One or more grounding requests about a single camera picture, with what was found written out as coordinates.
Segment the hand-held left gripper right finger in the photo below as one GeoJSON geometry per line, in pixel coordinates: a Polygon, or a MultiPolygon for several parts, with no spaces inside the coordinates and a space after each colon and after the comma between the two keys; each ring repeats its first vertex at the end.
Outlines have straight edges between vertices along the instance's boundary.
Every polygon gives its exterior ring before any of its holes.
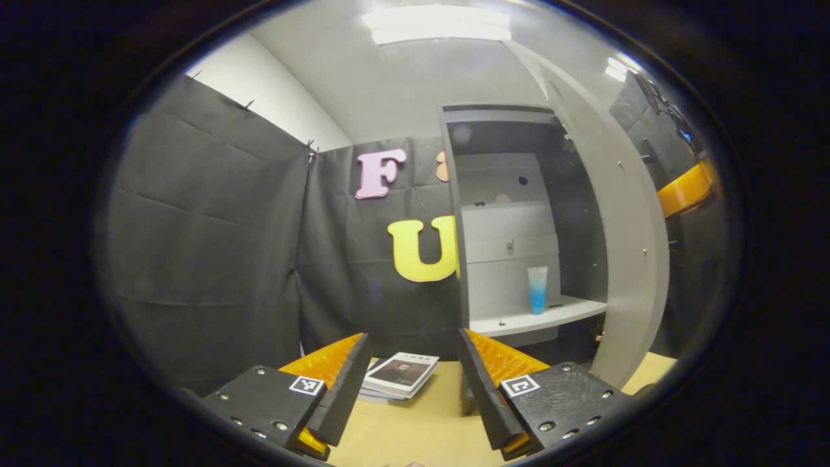
{"type": "Polygon", "coordinates": [[[467,328],[458,331],[458,358],[487,440],[505,461],[570,449],[632,400],[583,366],[548,365],[467,328]]]}

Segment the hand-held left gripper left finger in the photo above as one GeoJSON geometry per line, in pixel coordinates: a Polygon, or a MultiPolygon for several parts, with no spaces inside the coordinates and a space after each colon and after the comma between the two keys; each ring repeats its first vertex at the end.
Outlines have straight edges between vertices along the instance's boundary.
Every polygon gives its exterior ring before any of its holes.
{"type": "Polygon", "coordinates": [[[281,368],[255,365],[200,398],[238,431],[320,461],[338,446],[370,366],[359,332],[281,368]]]}

